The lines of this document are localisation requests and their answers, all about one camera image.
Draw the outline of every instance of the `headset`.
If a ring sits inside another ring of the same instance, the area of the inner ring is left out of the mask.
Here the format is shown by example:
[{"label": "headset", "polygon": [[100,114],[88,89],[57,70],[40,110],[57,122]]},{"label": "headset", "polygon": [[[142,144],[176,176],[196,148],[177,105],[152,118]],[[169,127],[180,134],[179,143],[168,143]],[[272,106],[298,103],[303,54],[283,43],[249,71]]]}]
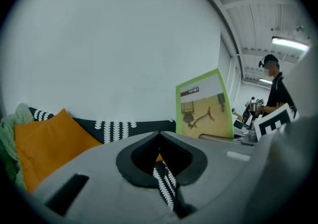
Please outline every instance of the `headset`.
[{"label": "headset", "polygon": [[266,56],[264,56],[263,59],[259,61],[259,63],[258,63],[258,67],[259,67],[259,68],[260,68],[261,66],[264,67],[264,63],[262,63],[262,61],[264,60],[265,57],[266,57]]}]

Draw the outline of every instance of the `orange pillow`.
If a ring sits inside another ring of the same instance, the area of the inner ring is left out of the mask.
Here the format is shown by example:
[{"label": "orange pillow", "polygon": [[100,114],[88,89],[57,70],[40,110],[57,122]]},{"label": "orange pillow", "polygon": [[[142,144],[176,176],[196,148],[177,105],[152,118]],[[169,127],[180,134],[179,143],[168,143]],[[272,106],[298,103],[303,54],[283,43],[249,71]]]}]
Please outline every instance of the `orange pillow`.
[{"label": "orange pillow", "polygon": [[47,121],[15,126],[15,145],[28,192],[82,152],[101,144],[65,109]]}]

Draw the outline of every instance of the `fluorescent light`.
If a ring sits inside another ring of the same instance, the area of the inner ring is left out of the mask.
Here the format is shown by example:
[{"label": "fluorescent light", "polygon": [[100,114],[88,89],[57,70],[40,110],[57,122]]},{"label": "fluorescent light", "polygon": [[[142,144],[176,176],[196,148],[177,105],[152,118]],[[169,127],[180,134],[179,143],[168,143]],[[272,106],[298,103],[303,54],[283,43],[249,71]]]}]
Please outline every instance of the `fluorescent light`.
[{"label": "fluorescent light", "polygon": [[296,48],[302,51],[308,51],[309,49],[309,46],[306,43],[280,37],[272,37],[272,43],[276,45]]},{"label": "fluorescent light", "polygon": [[268,83],[268,84],[272,84],[273,83],[271,81],[268,81],[268,80],[265,80],[265,79],[262,79],[262,78],[260,79],[260,81],[263,82],[263,83]]}]

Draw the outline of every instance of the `green book cover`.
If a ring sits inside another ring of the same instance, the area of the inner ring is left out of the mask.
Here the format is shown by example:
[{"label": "green book cover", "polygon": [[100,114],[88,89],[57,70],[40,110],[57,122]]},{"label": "green book cover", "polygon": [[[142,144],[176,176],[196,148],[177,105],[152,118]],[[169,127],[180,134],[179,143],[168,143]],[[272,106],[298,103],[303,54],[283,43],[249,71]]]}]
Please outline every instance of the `green book cover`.
[{"label": "green book cover", "polygon": [[219,69],[178,85],[176,112],[178,134],[234,137],[230,102]]}]

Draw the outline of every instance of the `black cap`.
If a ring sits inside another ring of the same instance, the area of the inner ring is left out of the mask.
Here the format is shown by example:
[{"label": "black cap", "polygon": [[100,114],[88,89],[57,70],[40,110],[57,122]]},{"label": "black cap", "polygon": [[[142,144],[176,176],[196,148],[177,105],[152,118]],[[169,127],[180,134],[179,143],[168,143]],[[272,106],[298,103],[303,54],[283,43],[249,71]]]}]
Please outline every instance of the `black cap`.
[{"label": "black cap", "polygon": [[263,67],[264,67],[264,65],[265,65],[267,62],[269,62],[269,61],[274,61],[274,62],[278,63],[278,59],[277,59],[275,56],[269,54],[269,55],[265,56],[265,58],[264,58]]}]

